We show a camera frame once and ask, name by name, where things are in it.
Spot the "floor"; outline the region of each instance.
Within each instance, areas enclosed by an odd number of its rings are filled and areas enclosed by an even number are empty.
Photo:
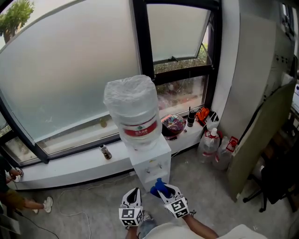
[[[54,205],[51,214],[44,211],[35,215],[31,211],[24,215],[39,226],[55,232],[60,239],[87,239],[89,230],[84,214],[66,217],[59,214],[57,199],[67,189],[87,189],[91,186],[113,182],[88,191],[67,191],[59,199],[60,210],[64,214],[74,214],[84,211],[88,214],[92,239],[123,239],[125,228],[118,217],[118,208],[122,196],[134,187],[142,190],[144,209],[151,212],[159,224],[173,221],[172,216],[163,208],[162,201],[149,193],[145,193],[137,176],[127,175],[58,190],[47,190],[35,193],[23,193],[28,198],[41,202],[47,196],[52,196]],[[220,236],[229,232],[239,224],[245,224],[269,239],[285,239],[288,237],[290,225],[299,215],[291,213],[287,200],[281,200],[275,205],[268,204],[267,211],[259,213],[261,198],[244,204],[242,198],[252,192],[253,183],[247,183],[237,203],[227,194],[226,175],[217,171],[212,165],[201,164],[196,160],[196,150],[175,156],[171,161],[170,183],[180,188],[188,199],[189,209],[195,209],[195,218],[214,229]],[[17,215],[23,232],[21,238],[53,239],[52,234],[38,229],[25,218]]]

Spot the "person's arm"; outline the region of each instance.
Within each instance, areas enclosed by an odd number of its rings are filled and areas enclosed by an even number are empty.
[[[18,175],[20,175],[20,172],[13,169],[3,156],[0,156],[0,164],[1,164],[1,167],[5,169],[6,172],[9,172],[9,174],[11,175],[11,177],[13,179],[16,179],[16,177]]]
[[[192,232],[203,237],[204,239],[215,239],[219,237],[211,228],[203,225],[190,214],[184,216],[183,219]]]
[[[137,226],[129,227],[126,239],[137,239],[137,228]]]
[[[10,166],[10,164],[6,161],[6,159],[0,155],[0,166],[5,169],[6,172],[9,172],[12,167]]]

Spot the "frosted glass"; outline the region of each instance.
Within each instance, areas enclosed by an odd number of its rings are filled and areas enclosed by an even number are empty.
[[[196,56],[210,11],[171,4],[148,4],[147,10],[154,62]]]
[[[23,31],[0,53],[0,88],[35,140],[107,115],[108,81],[140,73],[124,0],[85,0]]]

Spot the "shoe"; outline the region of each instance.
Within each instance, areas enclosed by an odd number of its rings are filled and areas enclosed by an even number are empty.
[[[53,199],[51,197],[47,197],[47,200],[44,201],[43,205],[44,205],[44,210],[47,213],[50,213],[53,206]]]
[[[32,209],[32,211],[34,211],[35,214],[38,214],[38,209]]]
[[[153,219],[153,217],[150,215],[150,213],[148,212],[148,211],[143,211],[143,221],[145,221],[145,220],[152,220]]]

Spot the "tree trunk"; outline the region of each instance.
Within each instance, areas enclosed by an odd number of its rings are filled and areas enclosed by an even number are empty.
[[[20,22],[17,29],[14,31],[14,30],[6,30],[5,33],[4,33],[4,41],[5,41],[5,44],[9,42],[9,40],[15,36],[20,30],[21,30],[21,25],[22,23]]]
[[[4,41],[5,44],[9,42],[9,40],[12,38],[12,35],[10,34],[10,32],[8,30],[5,31],[5,33],[3,34],[4,36]]]

